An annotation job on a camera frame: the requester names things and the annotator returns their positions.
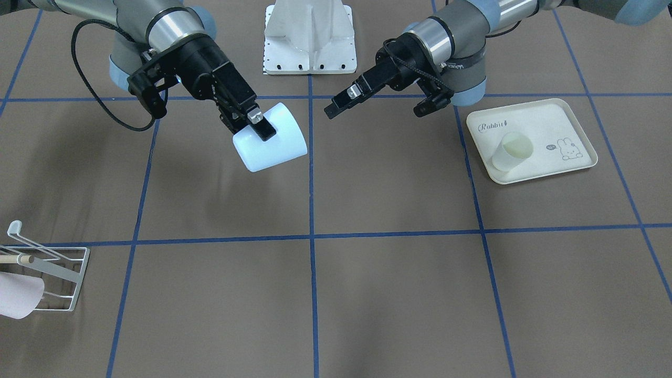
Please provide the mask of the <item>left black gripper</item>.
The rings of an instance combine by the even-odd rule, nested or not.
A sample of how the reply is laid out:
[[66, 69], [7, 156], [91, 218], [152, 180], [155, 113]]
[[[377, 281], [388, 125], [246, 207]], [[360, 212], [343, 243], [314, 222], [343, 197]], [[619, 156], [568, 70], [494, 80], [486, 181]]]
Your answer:
[[324, 112], [333, 119], [386, 86], [403, 91], [414, 83], [425, 94], [425, 99], [413, 108], [416, 117], [426, 117], [451, 103], [454, 91], [439, 78], [422, 43], [413, 34], [402, 34], [385, 40], [376, 53], [376, 65], [360, 75], [357, 84], [333, 96]]

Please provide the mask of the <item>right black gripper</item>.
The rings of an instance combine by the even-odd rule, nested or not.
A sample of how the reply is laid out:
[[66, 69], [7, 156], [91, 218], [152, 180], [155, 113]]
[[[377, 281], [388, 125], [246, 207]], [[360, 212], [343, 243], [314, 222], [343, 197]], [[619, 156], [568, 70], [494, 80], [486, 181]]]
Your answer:
[[256, 94], [206, 34], [183, 38], [177, 45], [158, 53], [127, 79], [128, 90], [154, 117], [166, 115], [166, 101], [160, 92], [178, 80], [195, 100], [216, 103], [220, 119], [233, 134], [246, 126], [266, 142], [277, 133], [256, 103]]

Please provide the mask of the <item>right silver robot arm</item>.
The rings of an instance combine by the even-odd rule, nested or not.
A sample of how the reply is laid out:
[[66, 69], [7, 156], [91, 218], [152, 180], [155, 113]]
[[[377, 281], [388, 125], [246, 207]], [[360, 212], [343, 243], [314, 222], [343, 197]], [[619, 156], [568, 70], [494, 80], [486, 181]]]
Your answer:
[[118, 34], [111, 66], [121, 71], [124, 89], [151, 115], [149, 126], [166, 115], [167, 91], [181, 83], [195, 100], [212, 100], [223, 124], [237, 134], [252, 127], [262, 141], [276, 129], [257, 96], [211, 35], [212, 19], [182, 1], [2, 1], [2, 15], [41, 9], [77, 15], [70, 54], [79, 76], [79, 32], [98, 24]]

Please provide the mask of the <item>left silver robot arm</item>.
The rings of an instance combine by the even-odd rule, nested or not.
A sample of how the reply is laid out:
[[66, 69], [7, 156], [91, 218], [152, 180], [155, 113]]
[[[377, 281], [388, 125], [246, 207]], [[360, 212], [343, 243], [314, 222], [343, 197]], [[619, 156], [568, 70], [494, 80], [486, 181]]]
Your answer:
[[376, 64], [334, 96], [324, 110], [334, 118], [385, 87], [417, 84], [425, 98], [414, 107], [426, 117], [449, 104], [470, 106], [485, 95], [486, 43], [538, 12], [573, 7], [616, 23], [639, 26], [669, 7], [668, 1], [451, 1], [427, 19], [385, 40]]

